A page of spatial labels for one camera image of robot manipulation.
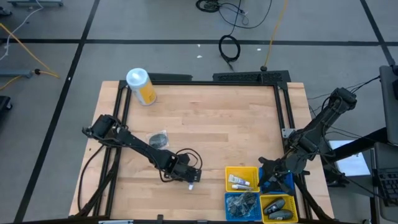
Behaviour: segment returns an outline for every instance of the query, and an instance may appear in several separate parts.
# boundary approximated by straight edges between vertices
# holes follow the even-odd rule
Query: plastic bin
[[[262,177],[262,169],[259,168],[259,180]],[[294,190],[294,181],[293,181],[293,174],[289,173],[288,175],[286,175],[285,180],[284,180],[286,186],[288,186],[290,189]],[[261,193],[264,193],[266,191],[266,187],[269,186],[269,182],[265,182],[264,185],[262,185],[260,187],[261,189]],[[286,192],[284,192],[282,189],[279,190],[273,190],[264,194],[286,194]]]
[[[282,197],[285,200],[285,206],[282,209],[290,210],[293,212],[293,218],[290,220],[270,220],[268,219],[268,215],[264,214],[264,209],[275,199]],[[296,204],[294,203],[294,197],[289,195],[261,195],[260,196],[260,204],[261,204],[261,215],[263,223],[297,223],[299,221],[299,217],[297,216]]]
[[[228,182],[230,174],[240,177],[250,182],[250,187],[253,190],[250,192],[260,192],[259,183],[259,169],[257,167],[225,167],[225,190],[227,192],[243,192],[243,190],[232,189],[233,183]]]
[[[243,193],[234,193],[234,192],[225,193],[225,219],[227,219],[227,221],[236,221],[236,222],[260,221],[262,218],[262,215],[261,215],[262,212],[261,212],[260,197],[259,197],[258,193],[254,193],[256,195],[257,202],[254,205],[254,208],[250,211],[250,215],[248,217],[236,218],[236,217],[231,216],[231,214],[229,214],[226,199],[228,197],[234,197],[234,196],[238,197],[242,194]]]

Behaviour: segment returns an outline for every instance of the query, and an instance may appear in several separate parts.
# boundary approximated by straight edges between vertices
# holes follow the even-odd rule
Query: small tube
[[[244,185],[240,185],[240,184],[233,184],[232,185],[232,189],[235,189],[235,190],[253,190],[252,187],[248,187],[248,186],[244,186]]]
[[[228,182],[231,182],[231,183],[234,183],[234,184],[250,186],[250,182],[245,181],[242,178],[236,177],[233,174],[229,175]]]

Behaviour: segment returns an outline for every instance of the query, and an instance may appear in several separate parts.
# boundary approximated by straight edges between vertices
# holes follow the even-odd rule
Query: chair wheel
[[[372,220],[362,220],[362,224],[372,224]]]
[[[7,110],[11,110],[12,109],[12,104],[10,102],[7,104],[6,109]]]

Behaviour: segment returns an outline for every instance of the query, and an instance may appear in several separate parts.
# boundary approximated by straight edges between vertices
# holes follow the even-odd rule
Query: wooden table
[[[311,120],[303,83],[288,83],[296,128]],[[185,182],[162,183],[158,170],[148,159],[123,149],[111,218],[151,219],[163,214],[165,220],[225,220],[226,166],[260,167],[258,158],[277,159],[283,155],[280,128],[272,87],[268,86],[178,86],[156,85],[157,101],[141,106],[132,97],[127,125],[143,141],[146,134],[167,130],[169,149],[190,147],[203,158],[201,181],[188,190]],[[94,114],[112,114],[118,82],[103,82]],[[287,115],[284,110],[285,124]],[[100,144],[89,139],[82,167]],[[82,203],[98,186],[104,150],[88,166],[83,179]],[[329,193],[319,156],[307,163],[307,187],[326,214],[333,217]],[[104,213],[105,190],[100,214]],[[70,214],[76,214],[77,187]],[[302,218],[301,194],[297,198]]]

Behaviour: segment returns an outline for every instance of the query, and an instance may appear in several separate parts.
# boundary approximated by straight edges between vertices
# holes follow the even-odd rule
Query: clear plastic bag
[[[148,144],[156,149],[166,149],[169,146],[169,137],[166,130],[147,134]]]
[[[229,196],[226,199],[228,205],[227,212],[235,218],[248,217],[256,204],[256,200],[256,195],[252,192]]]

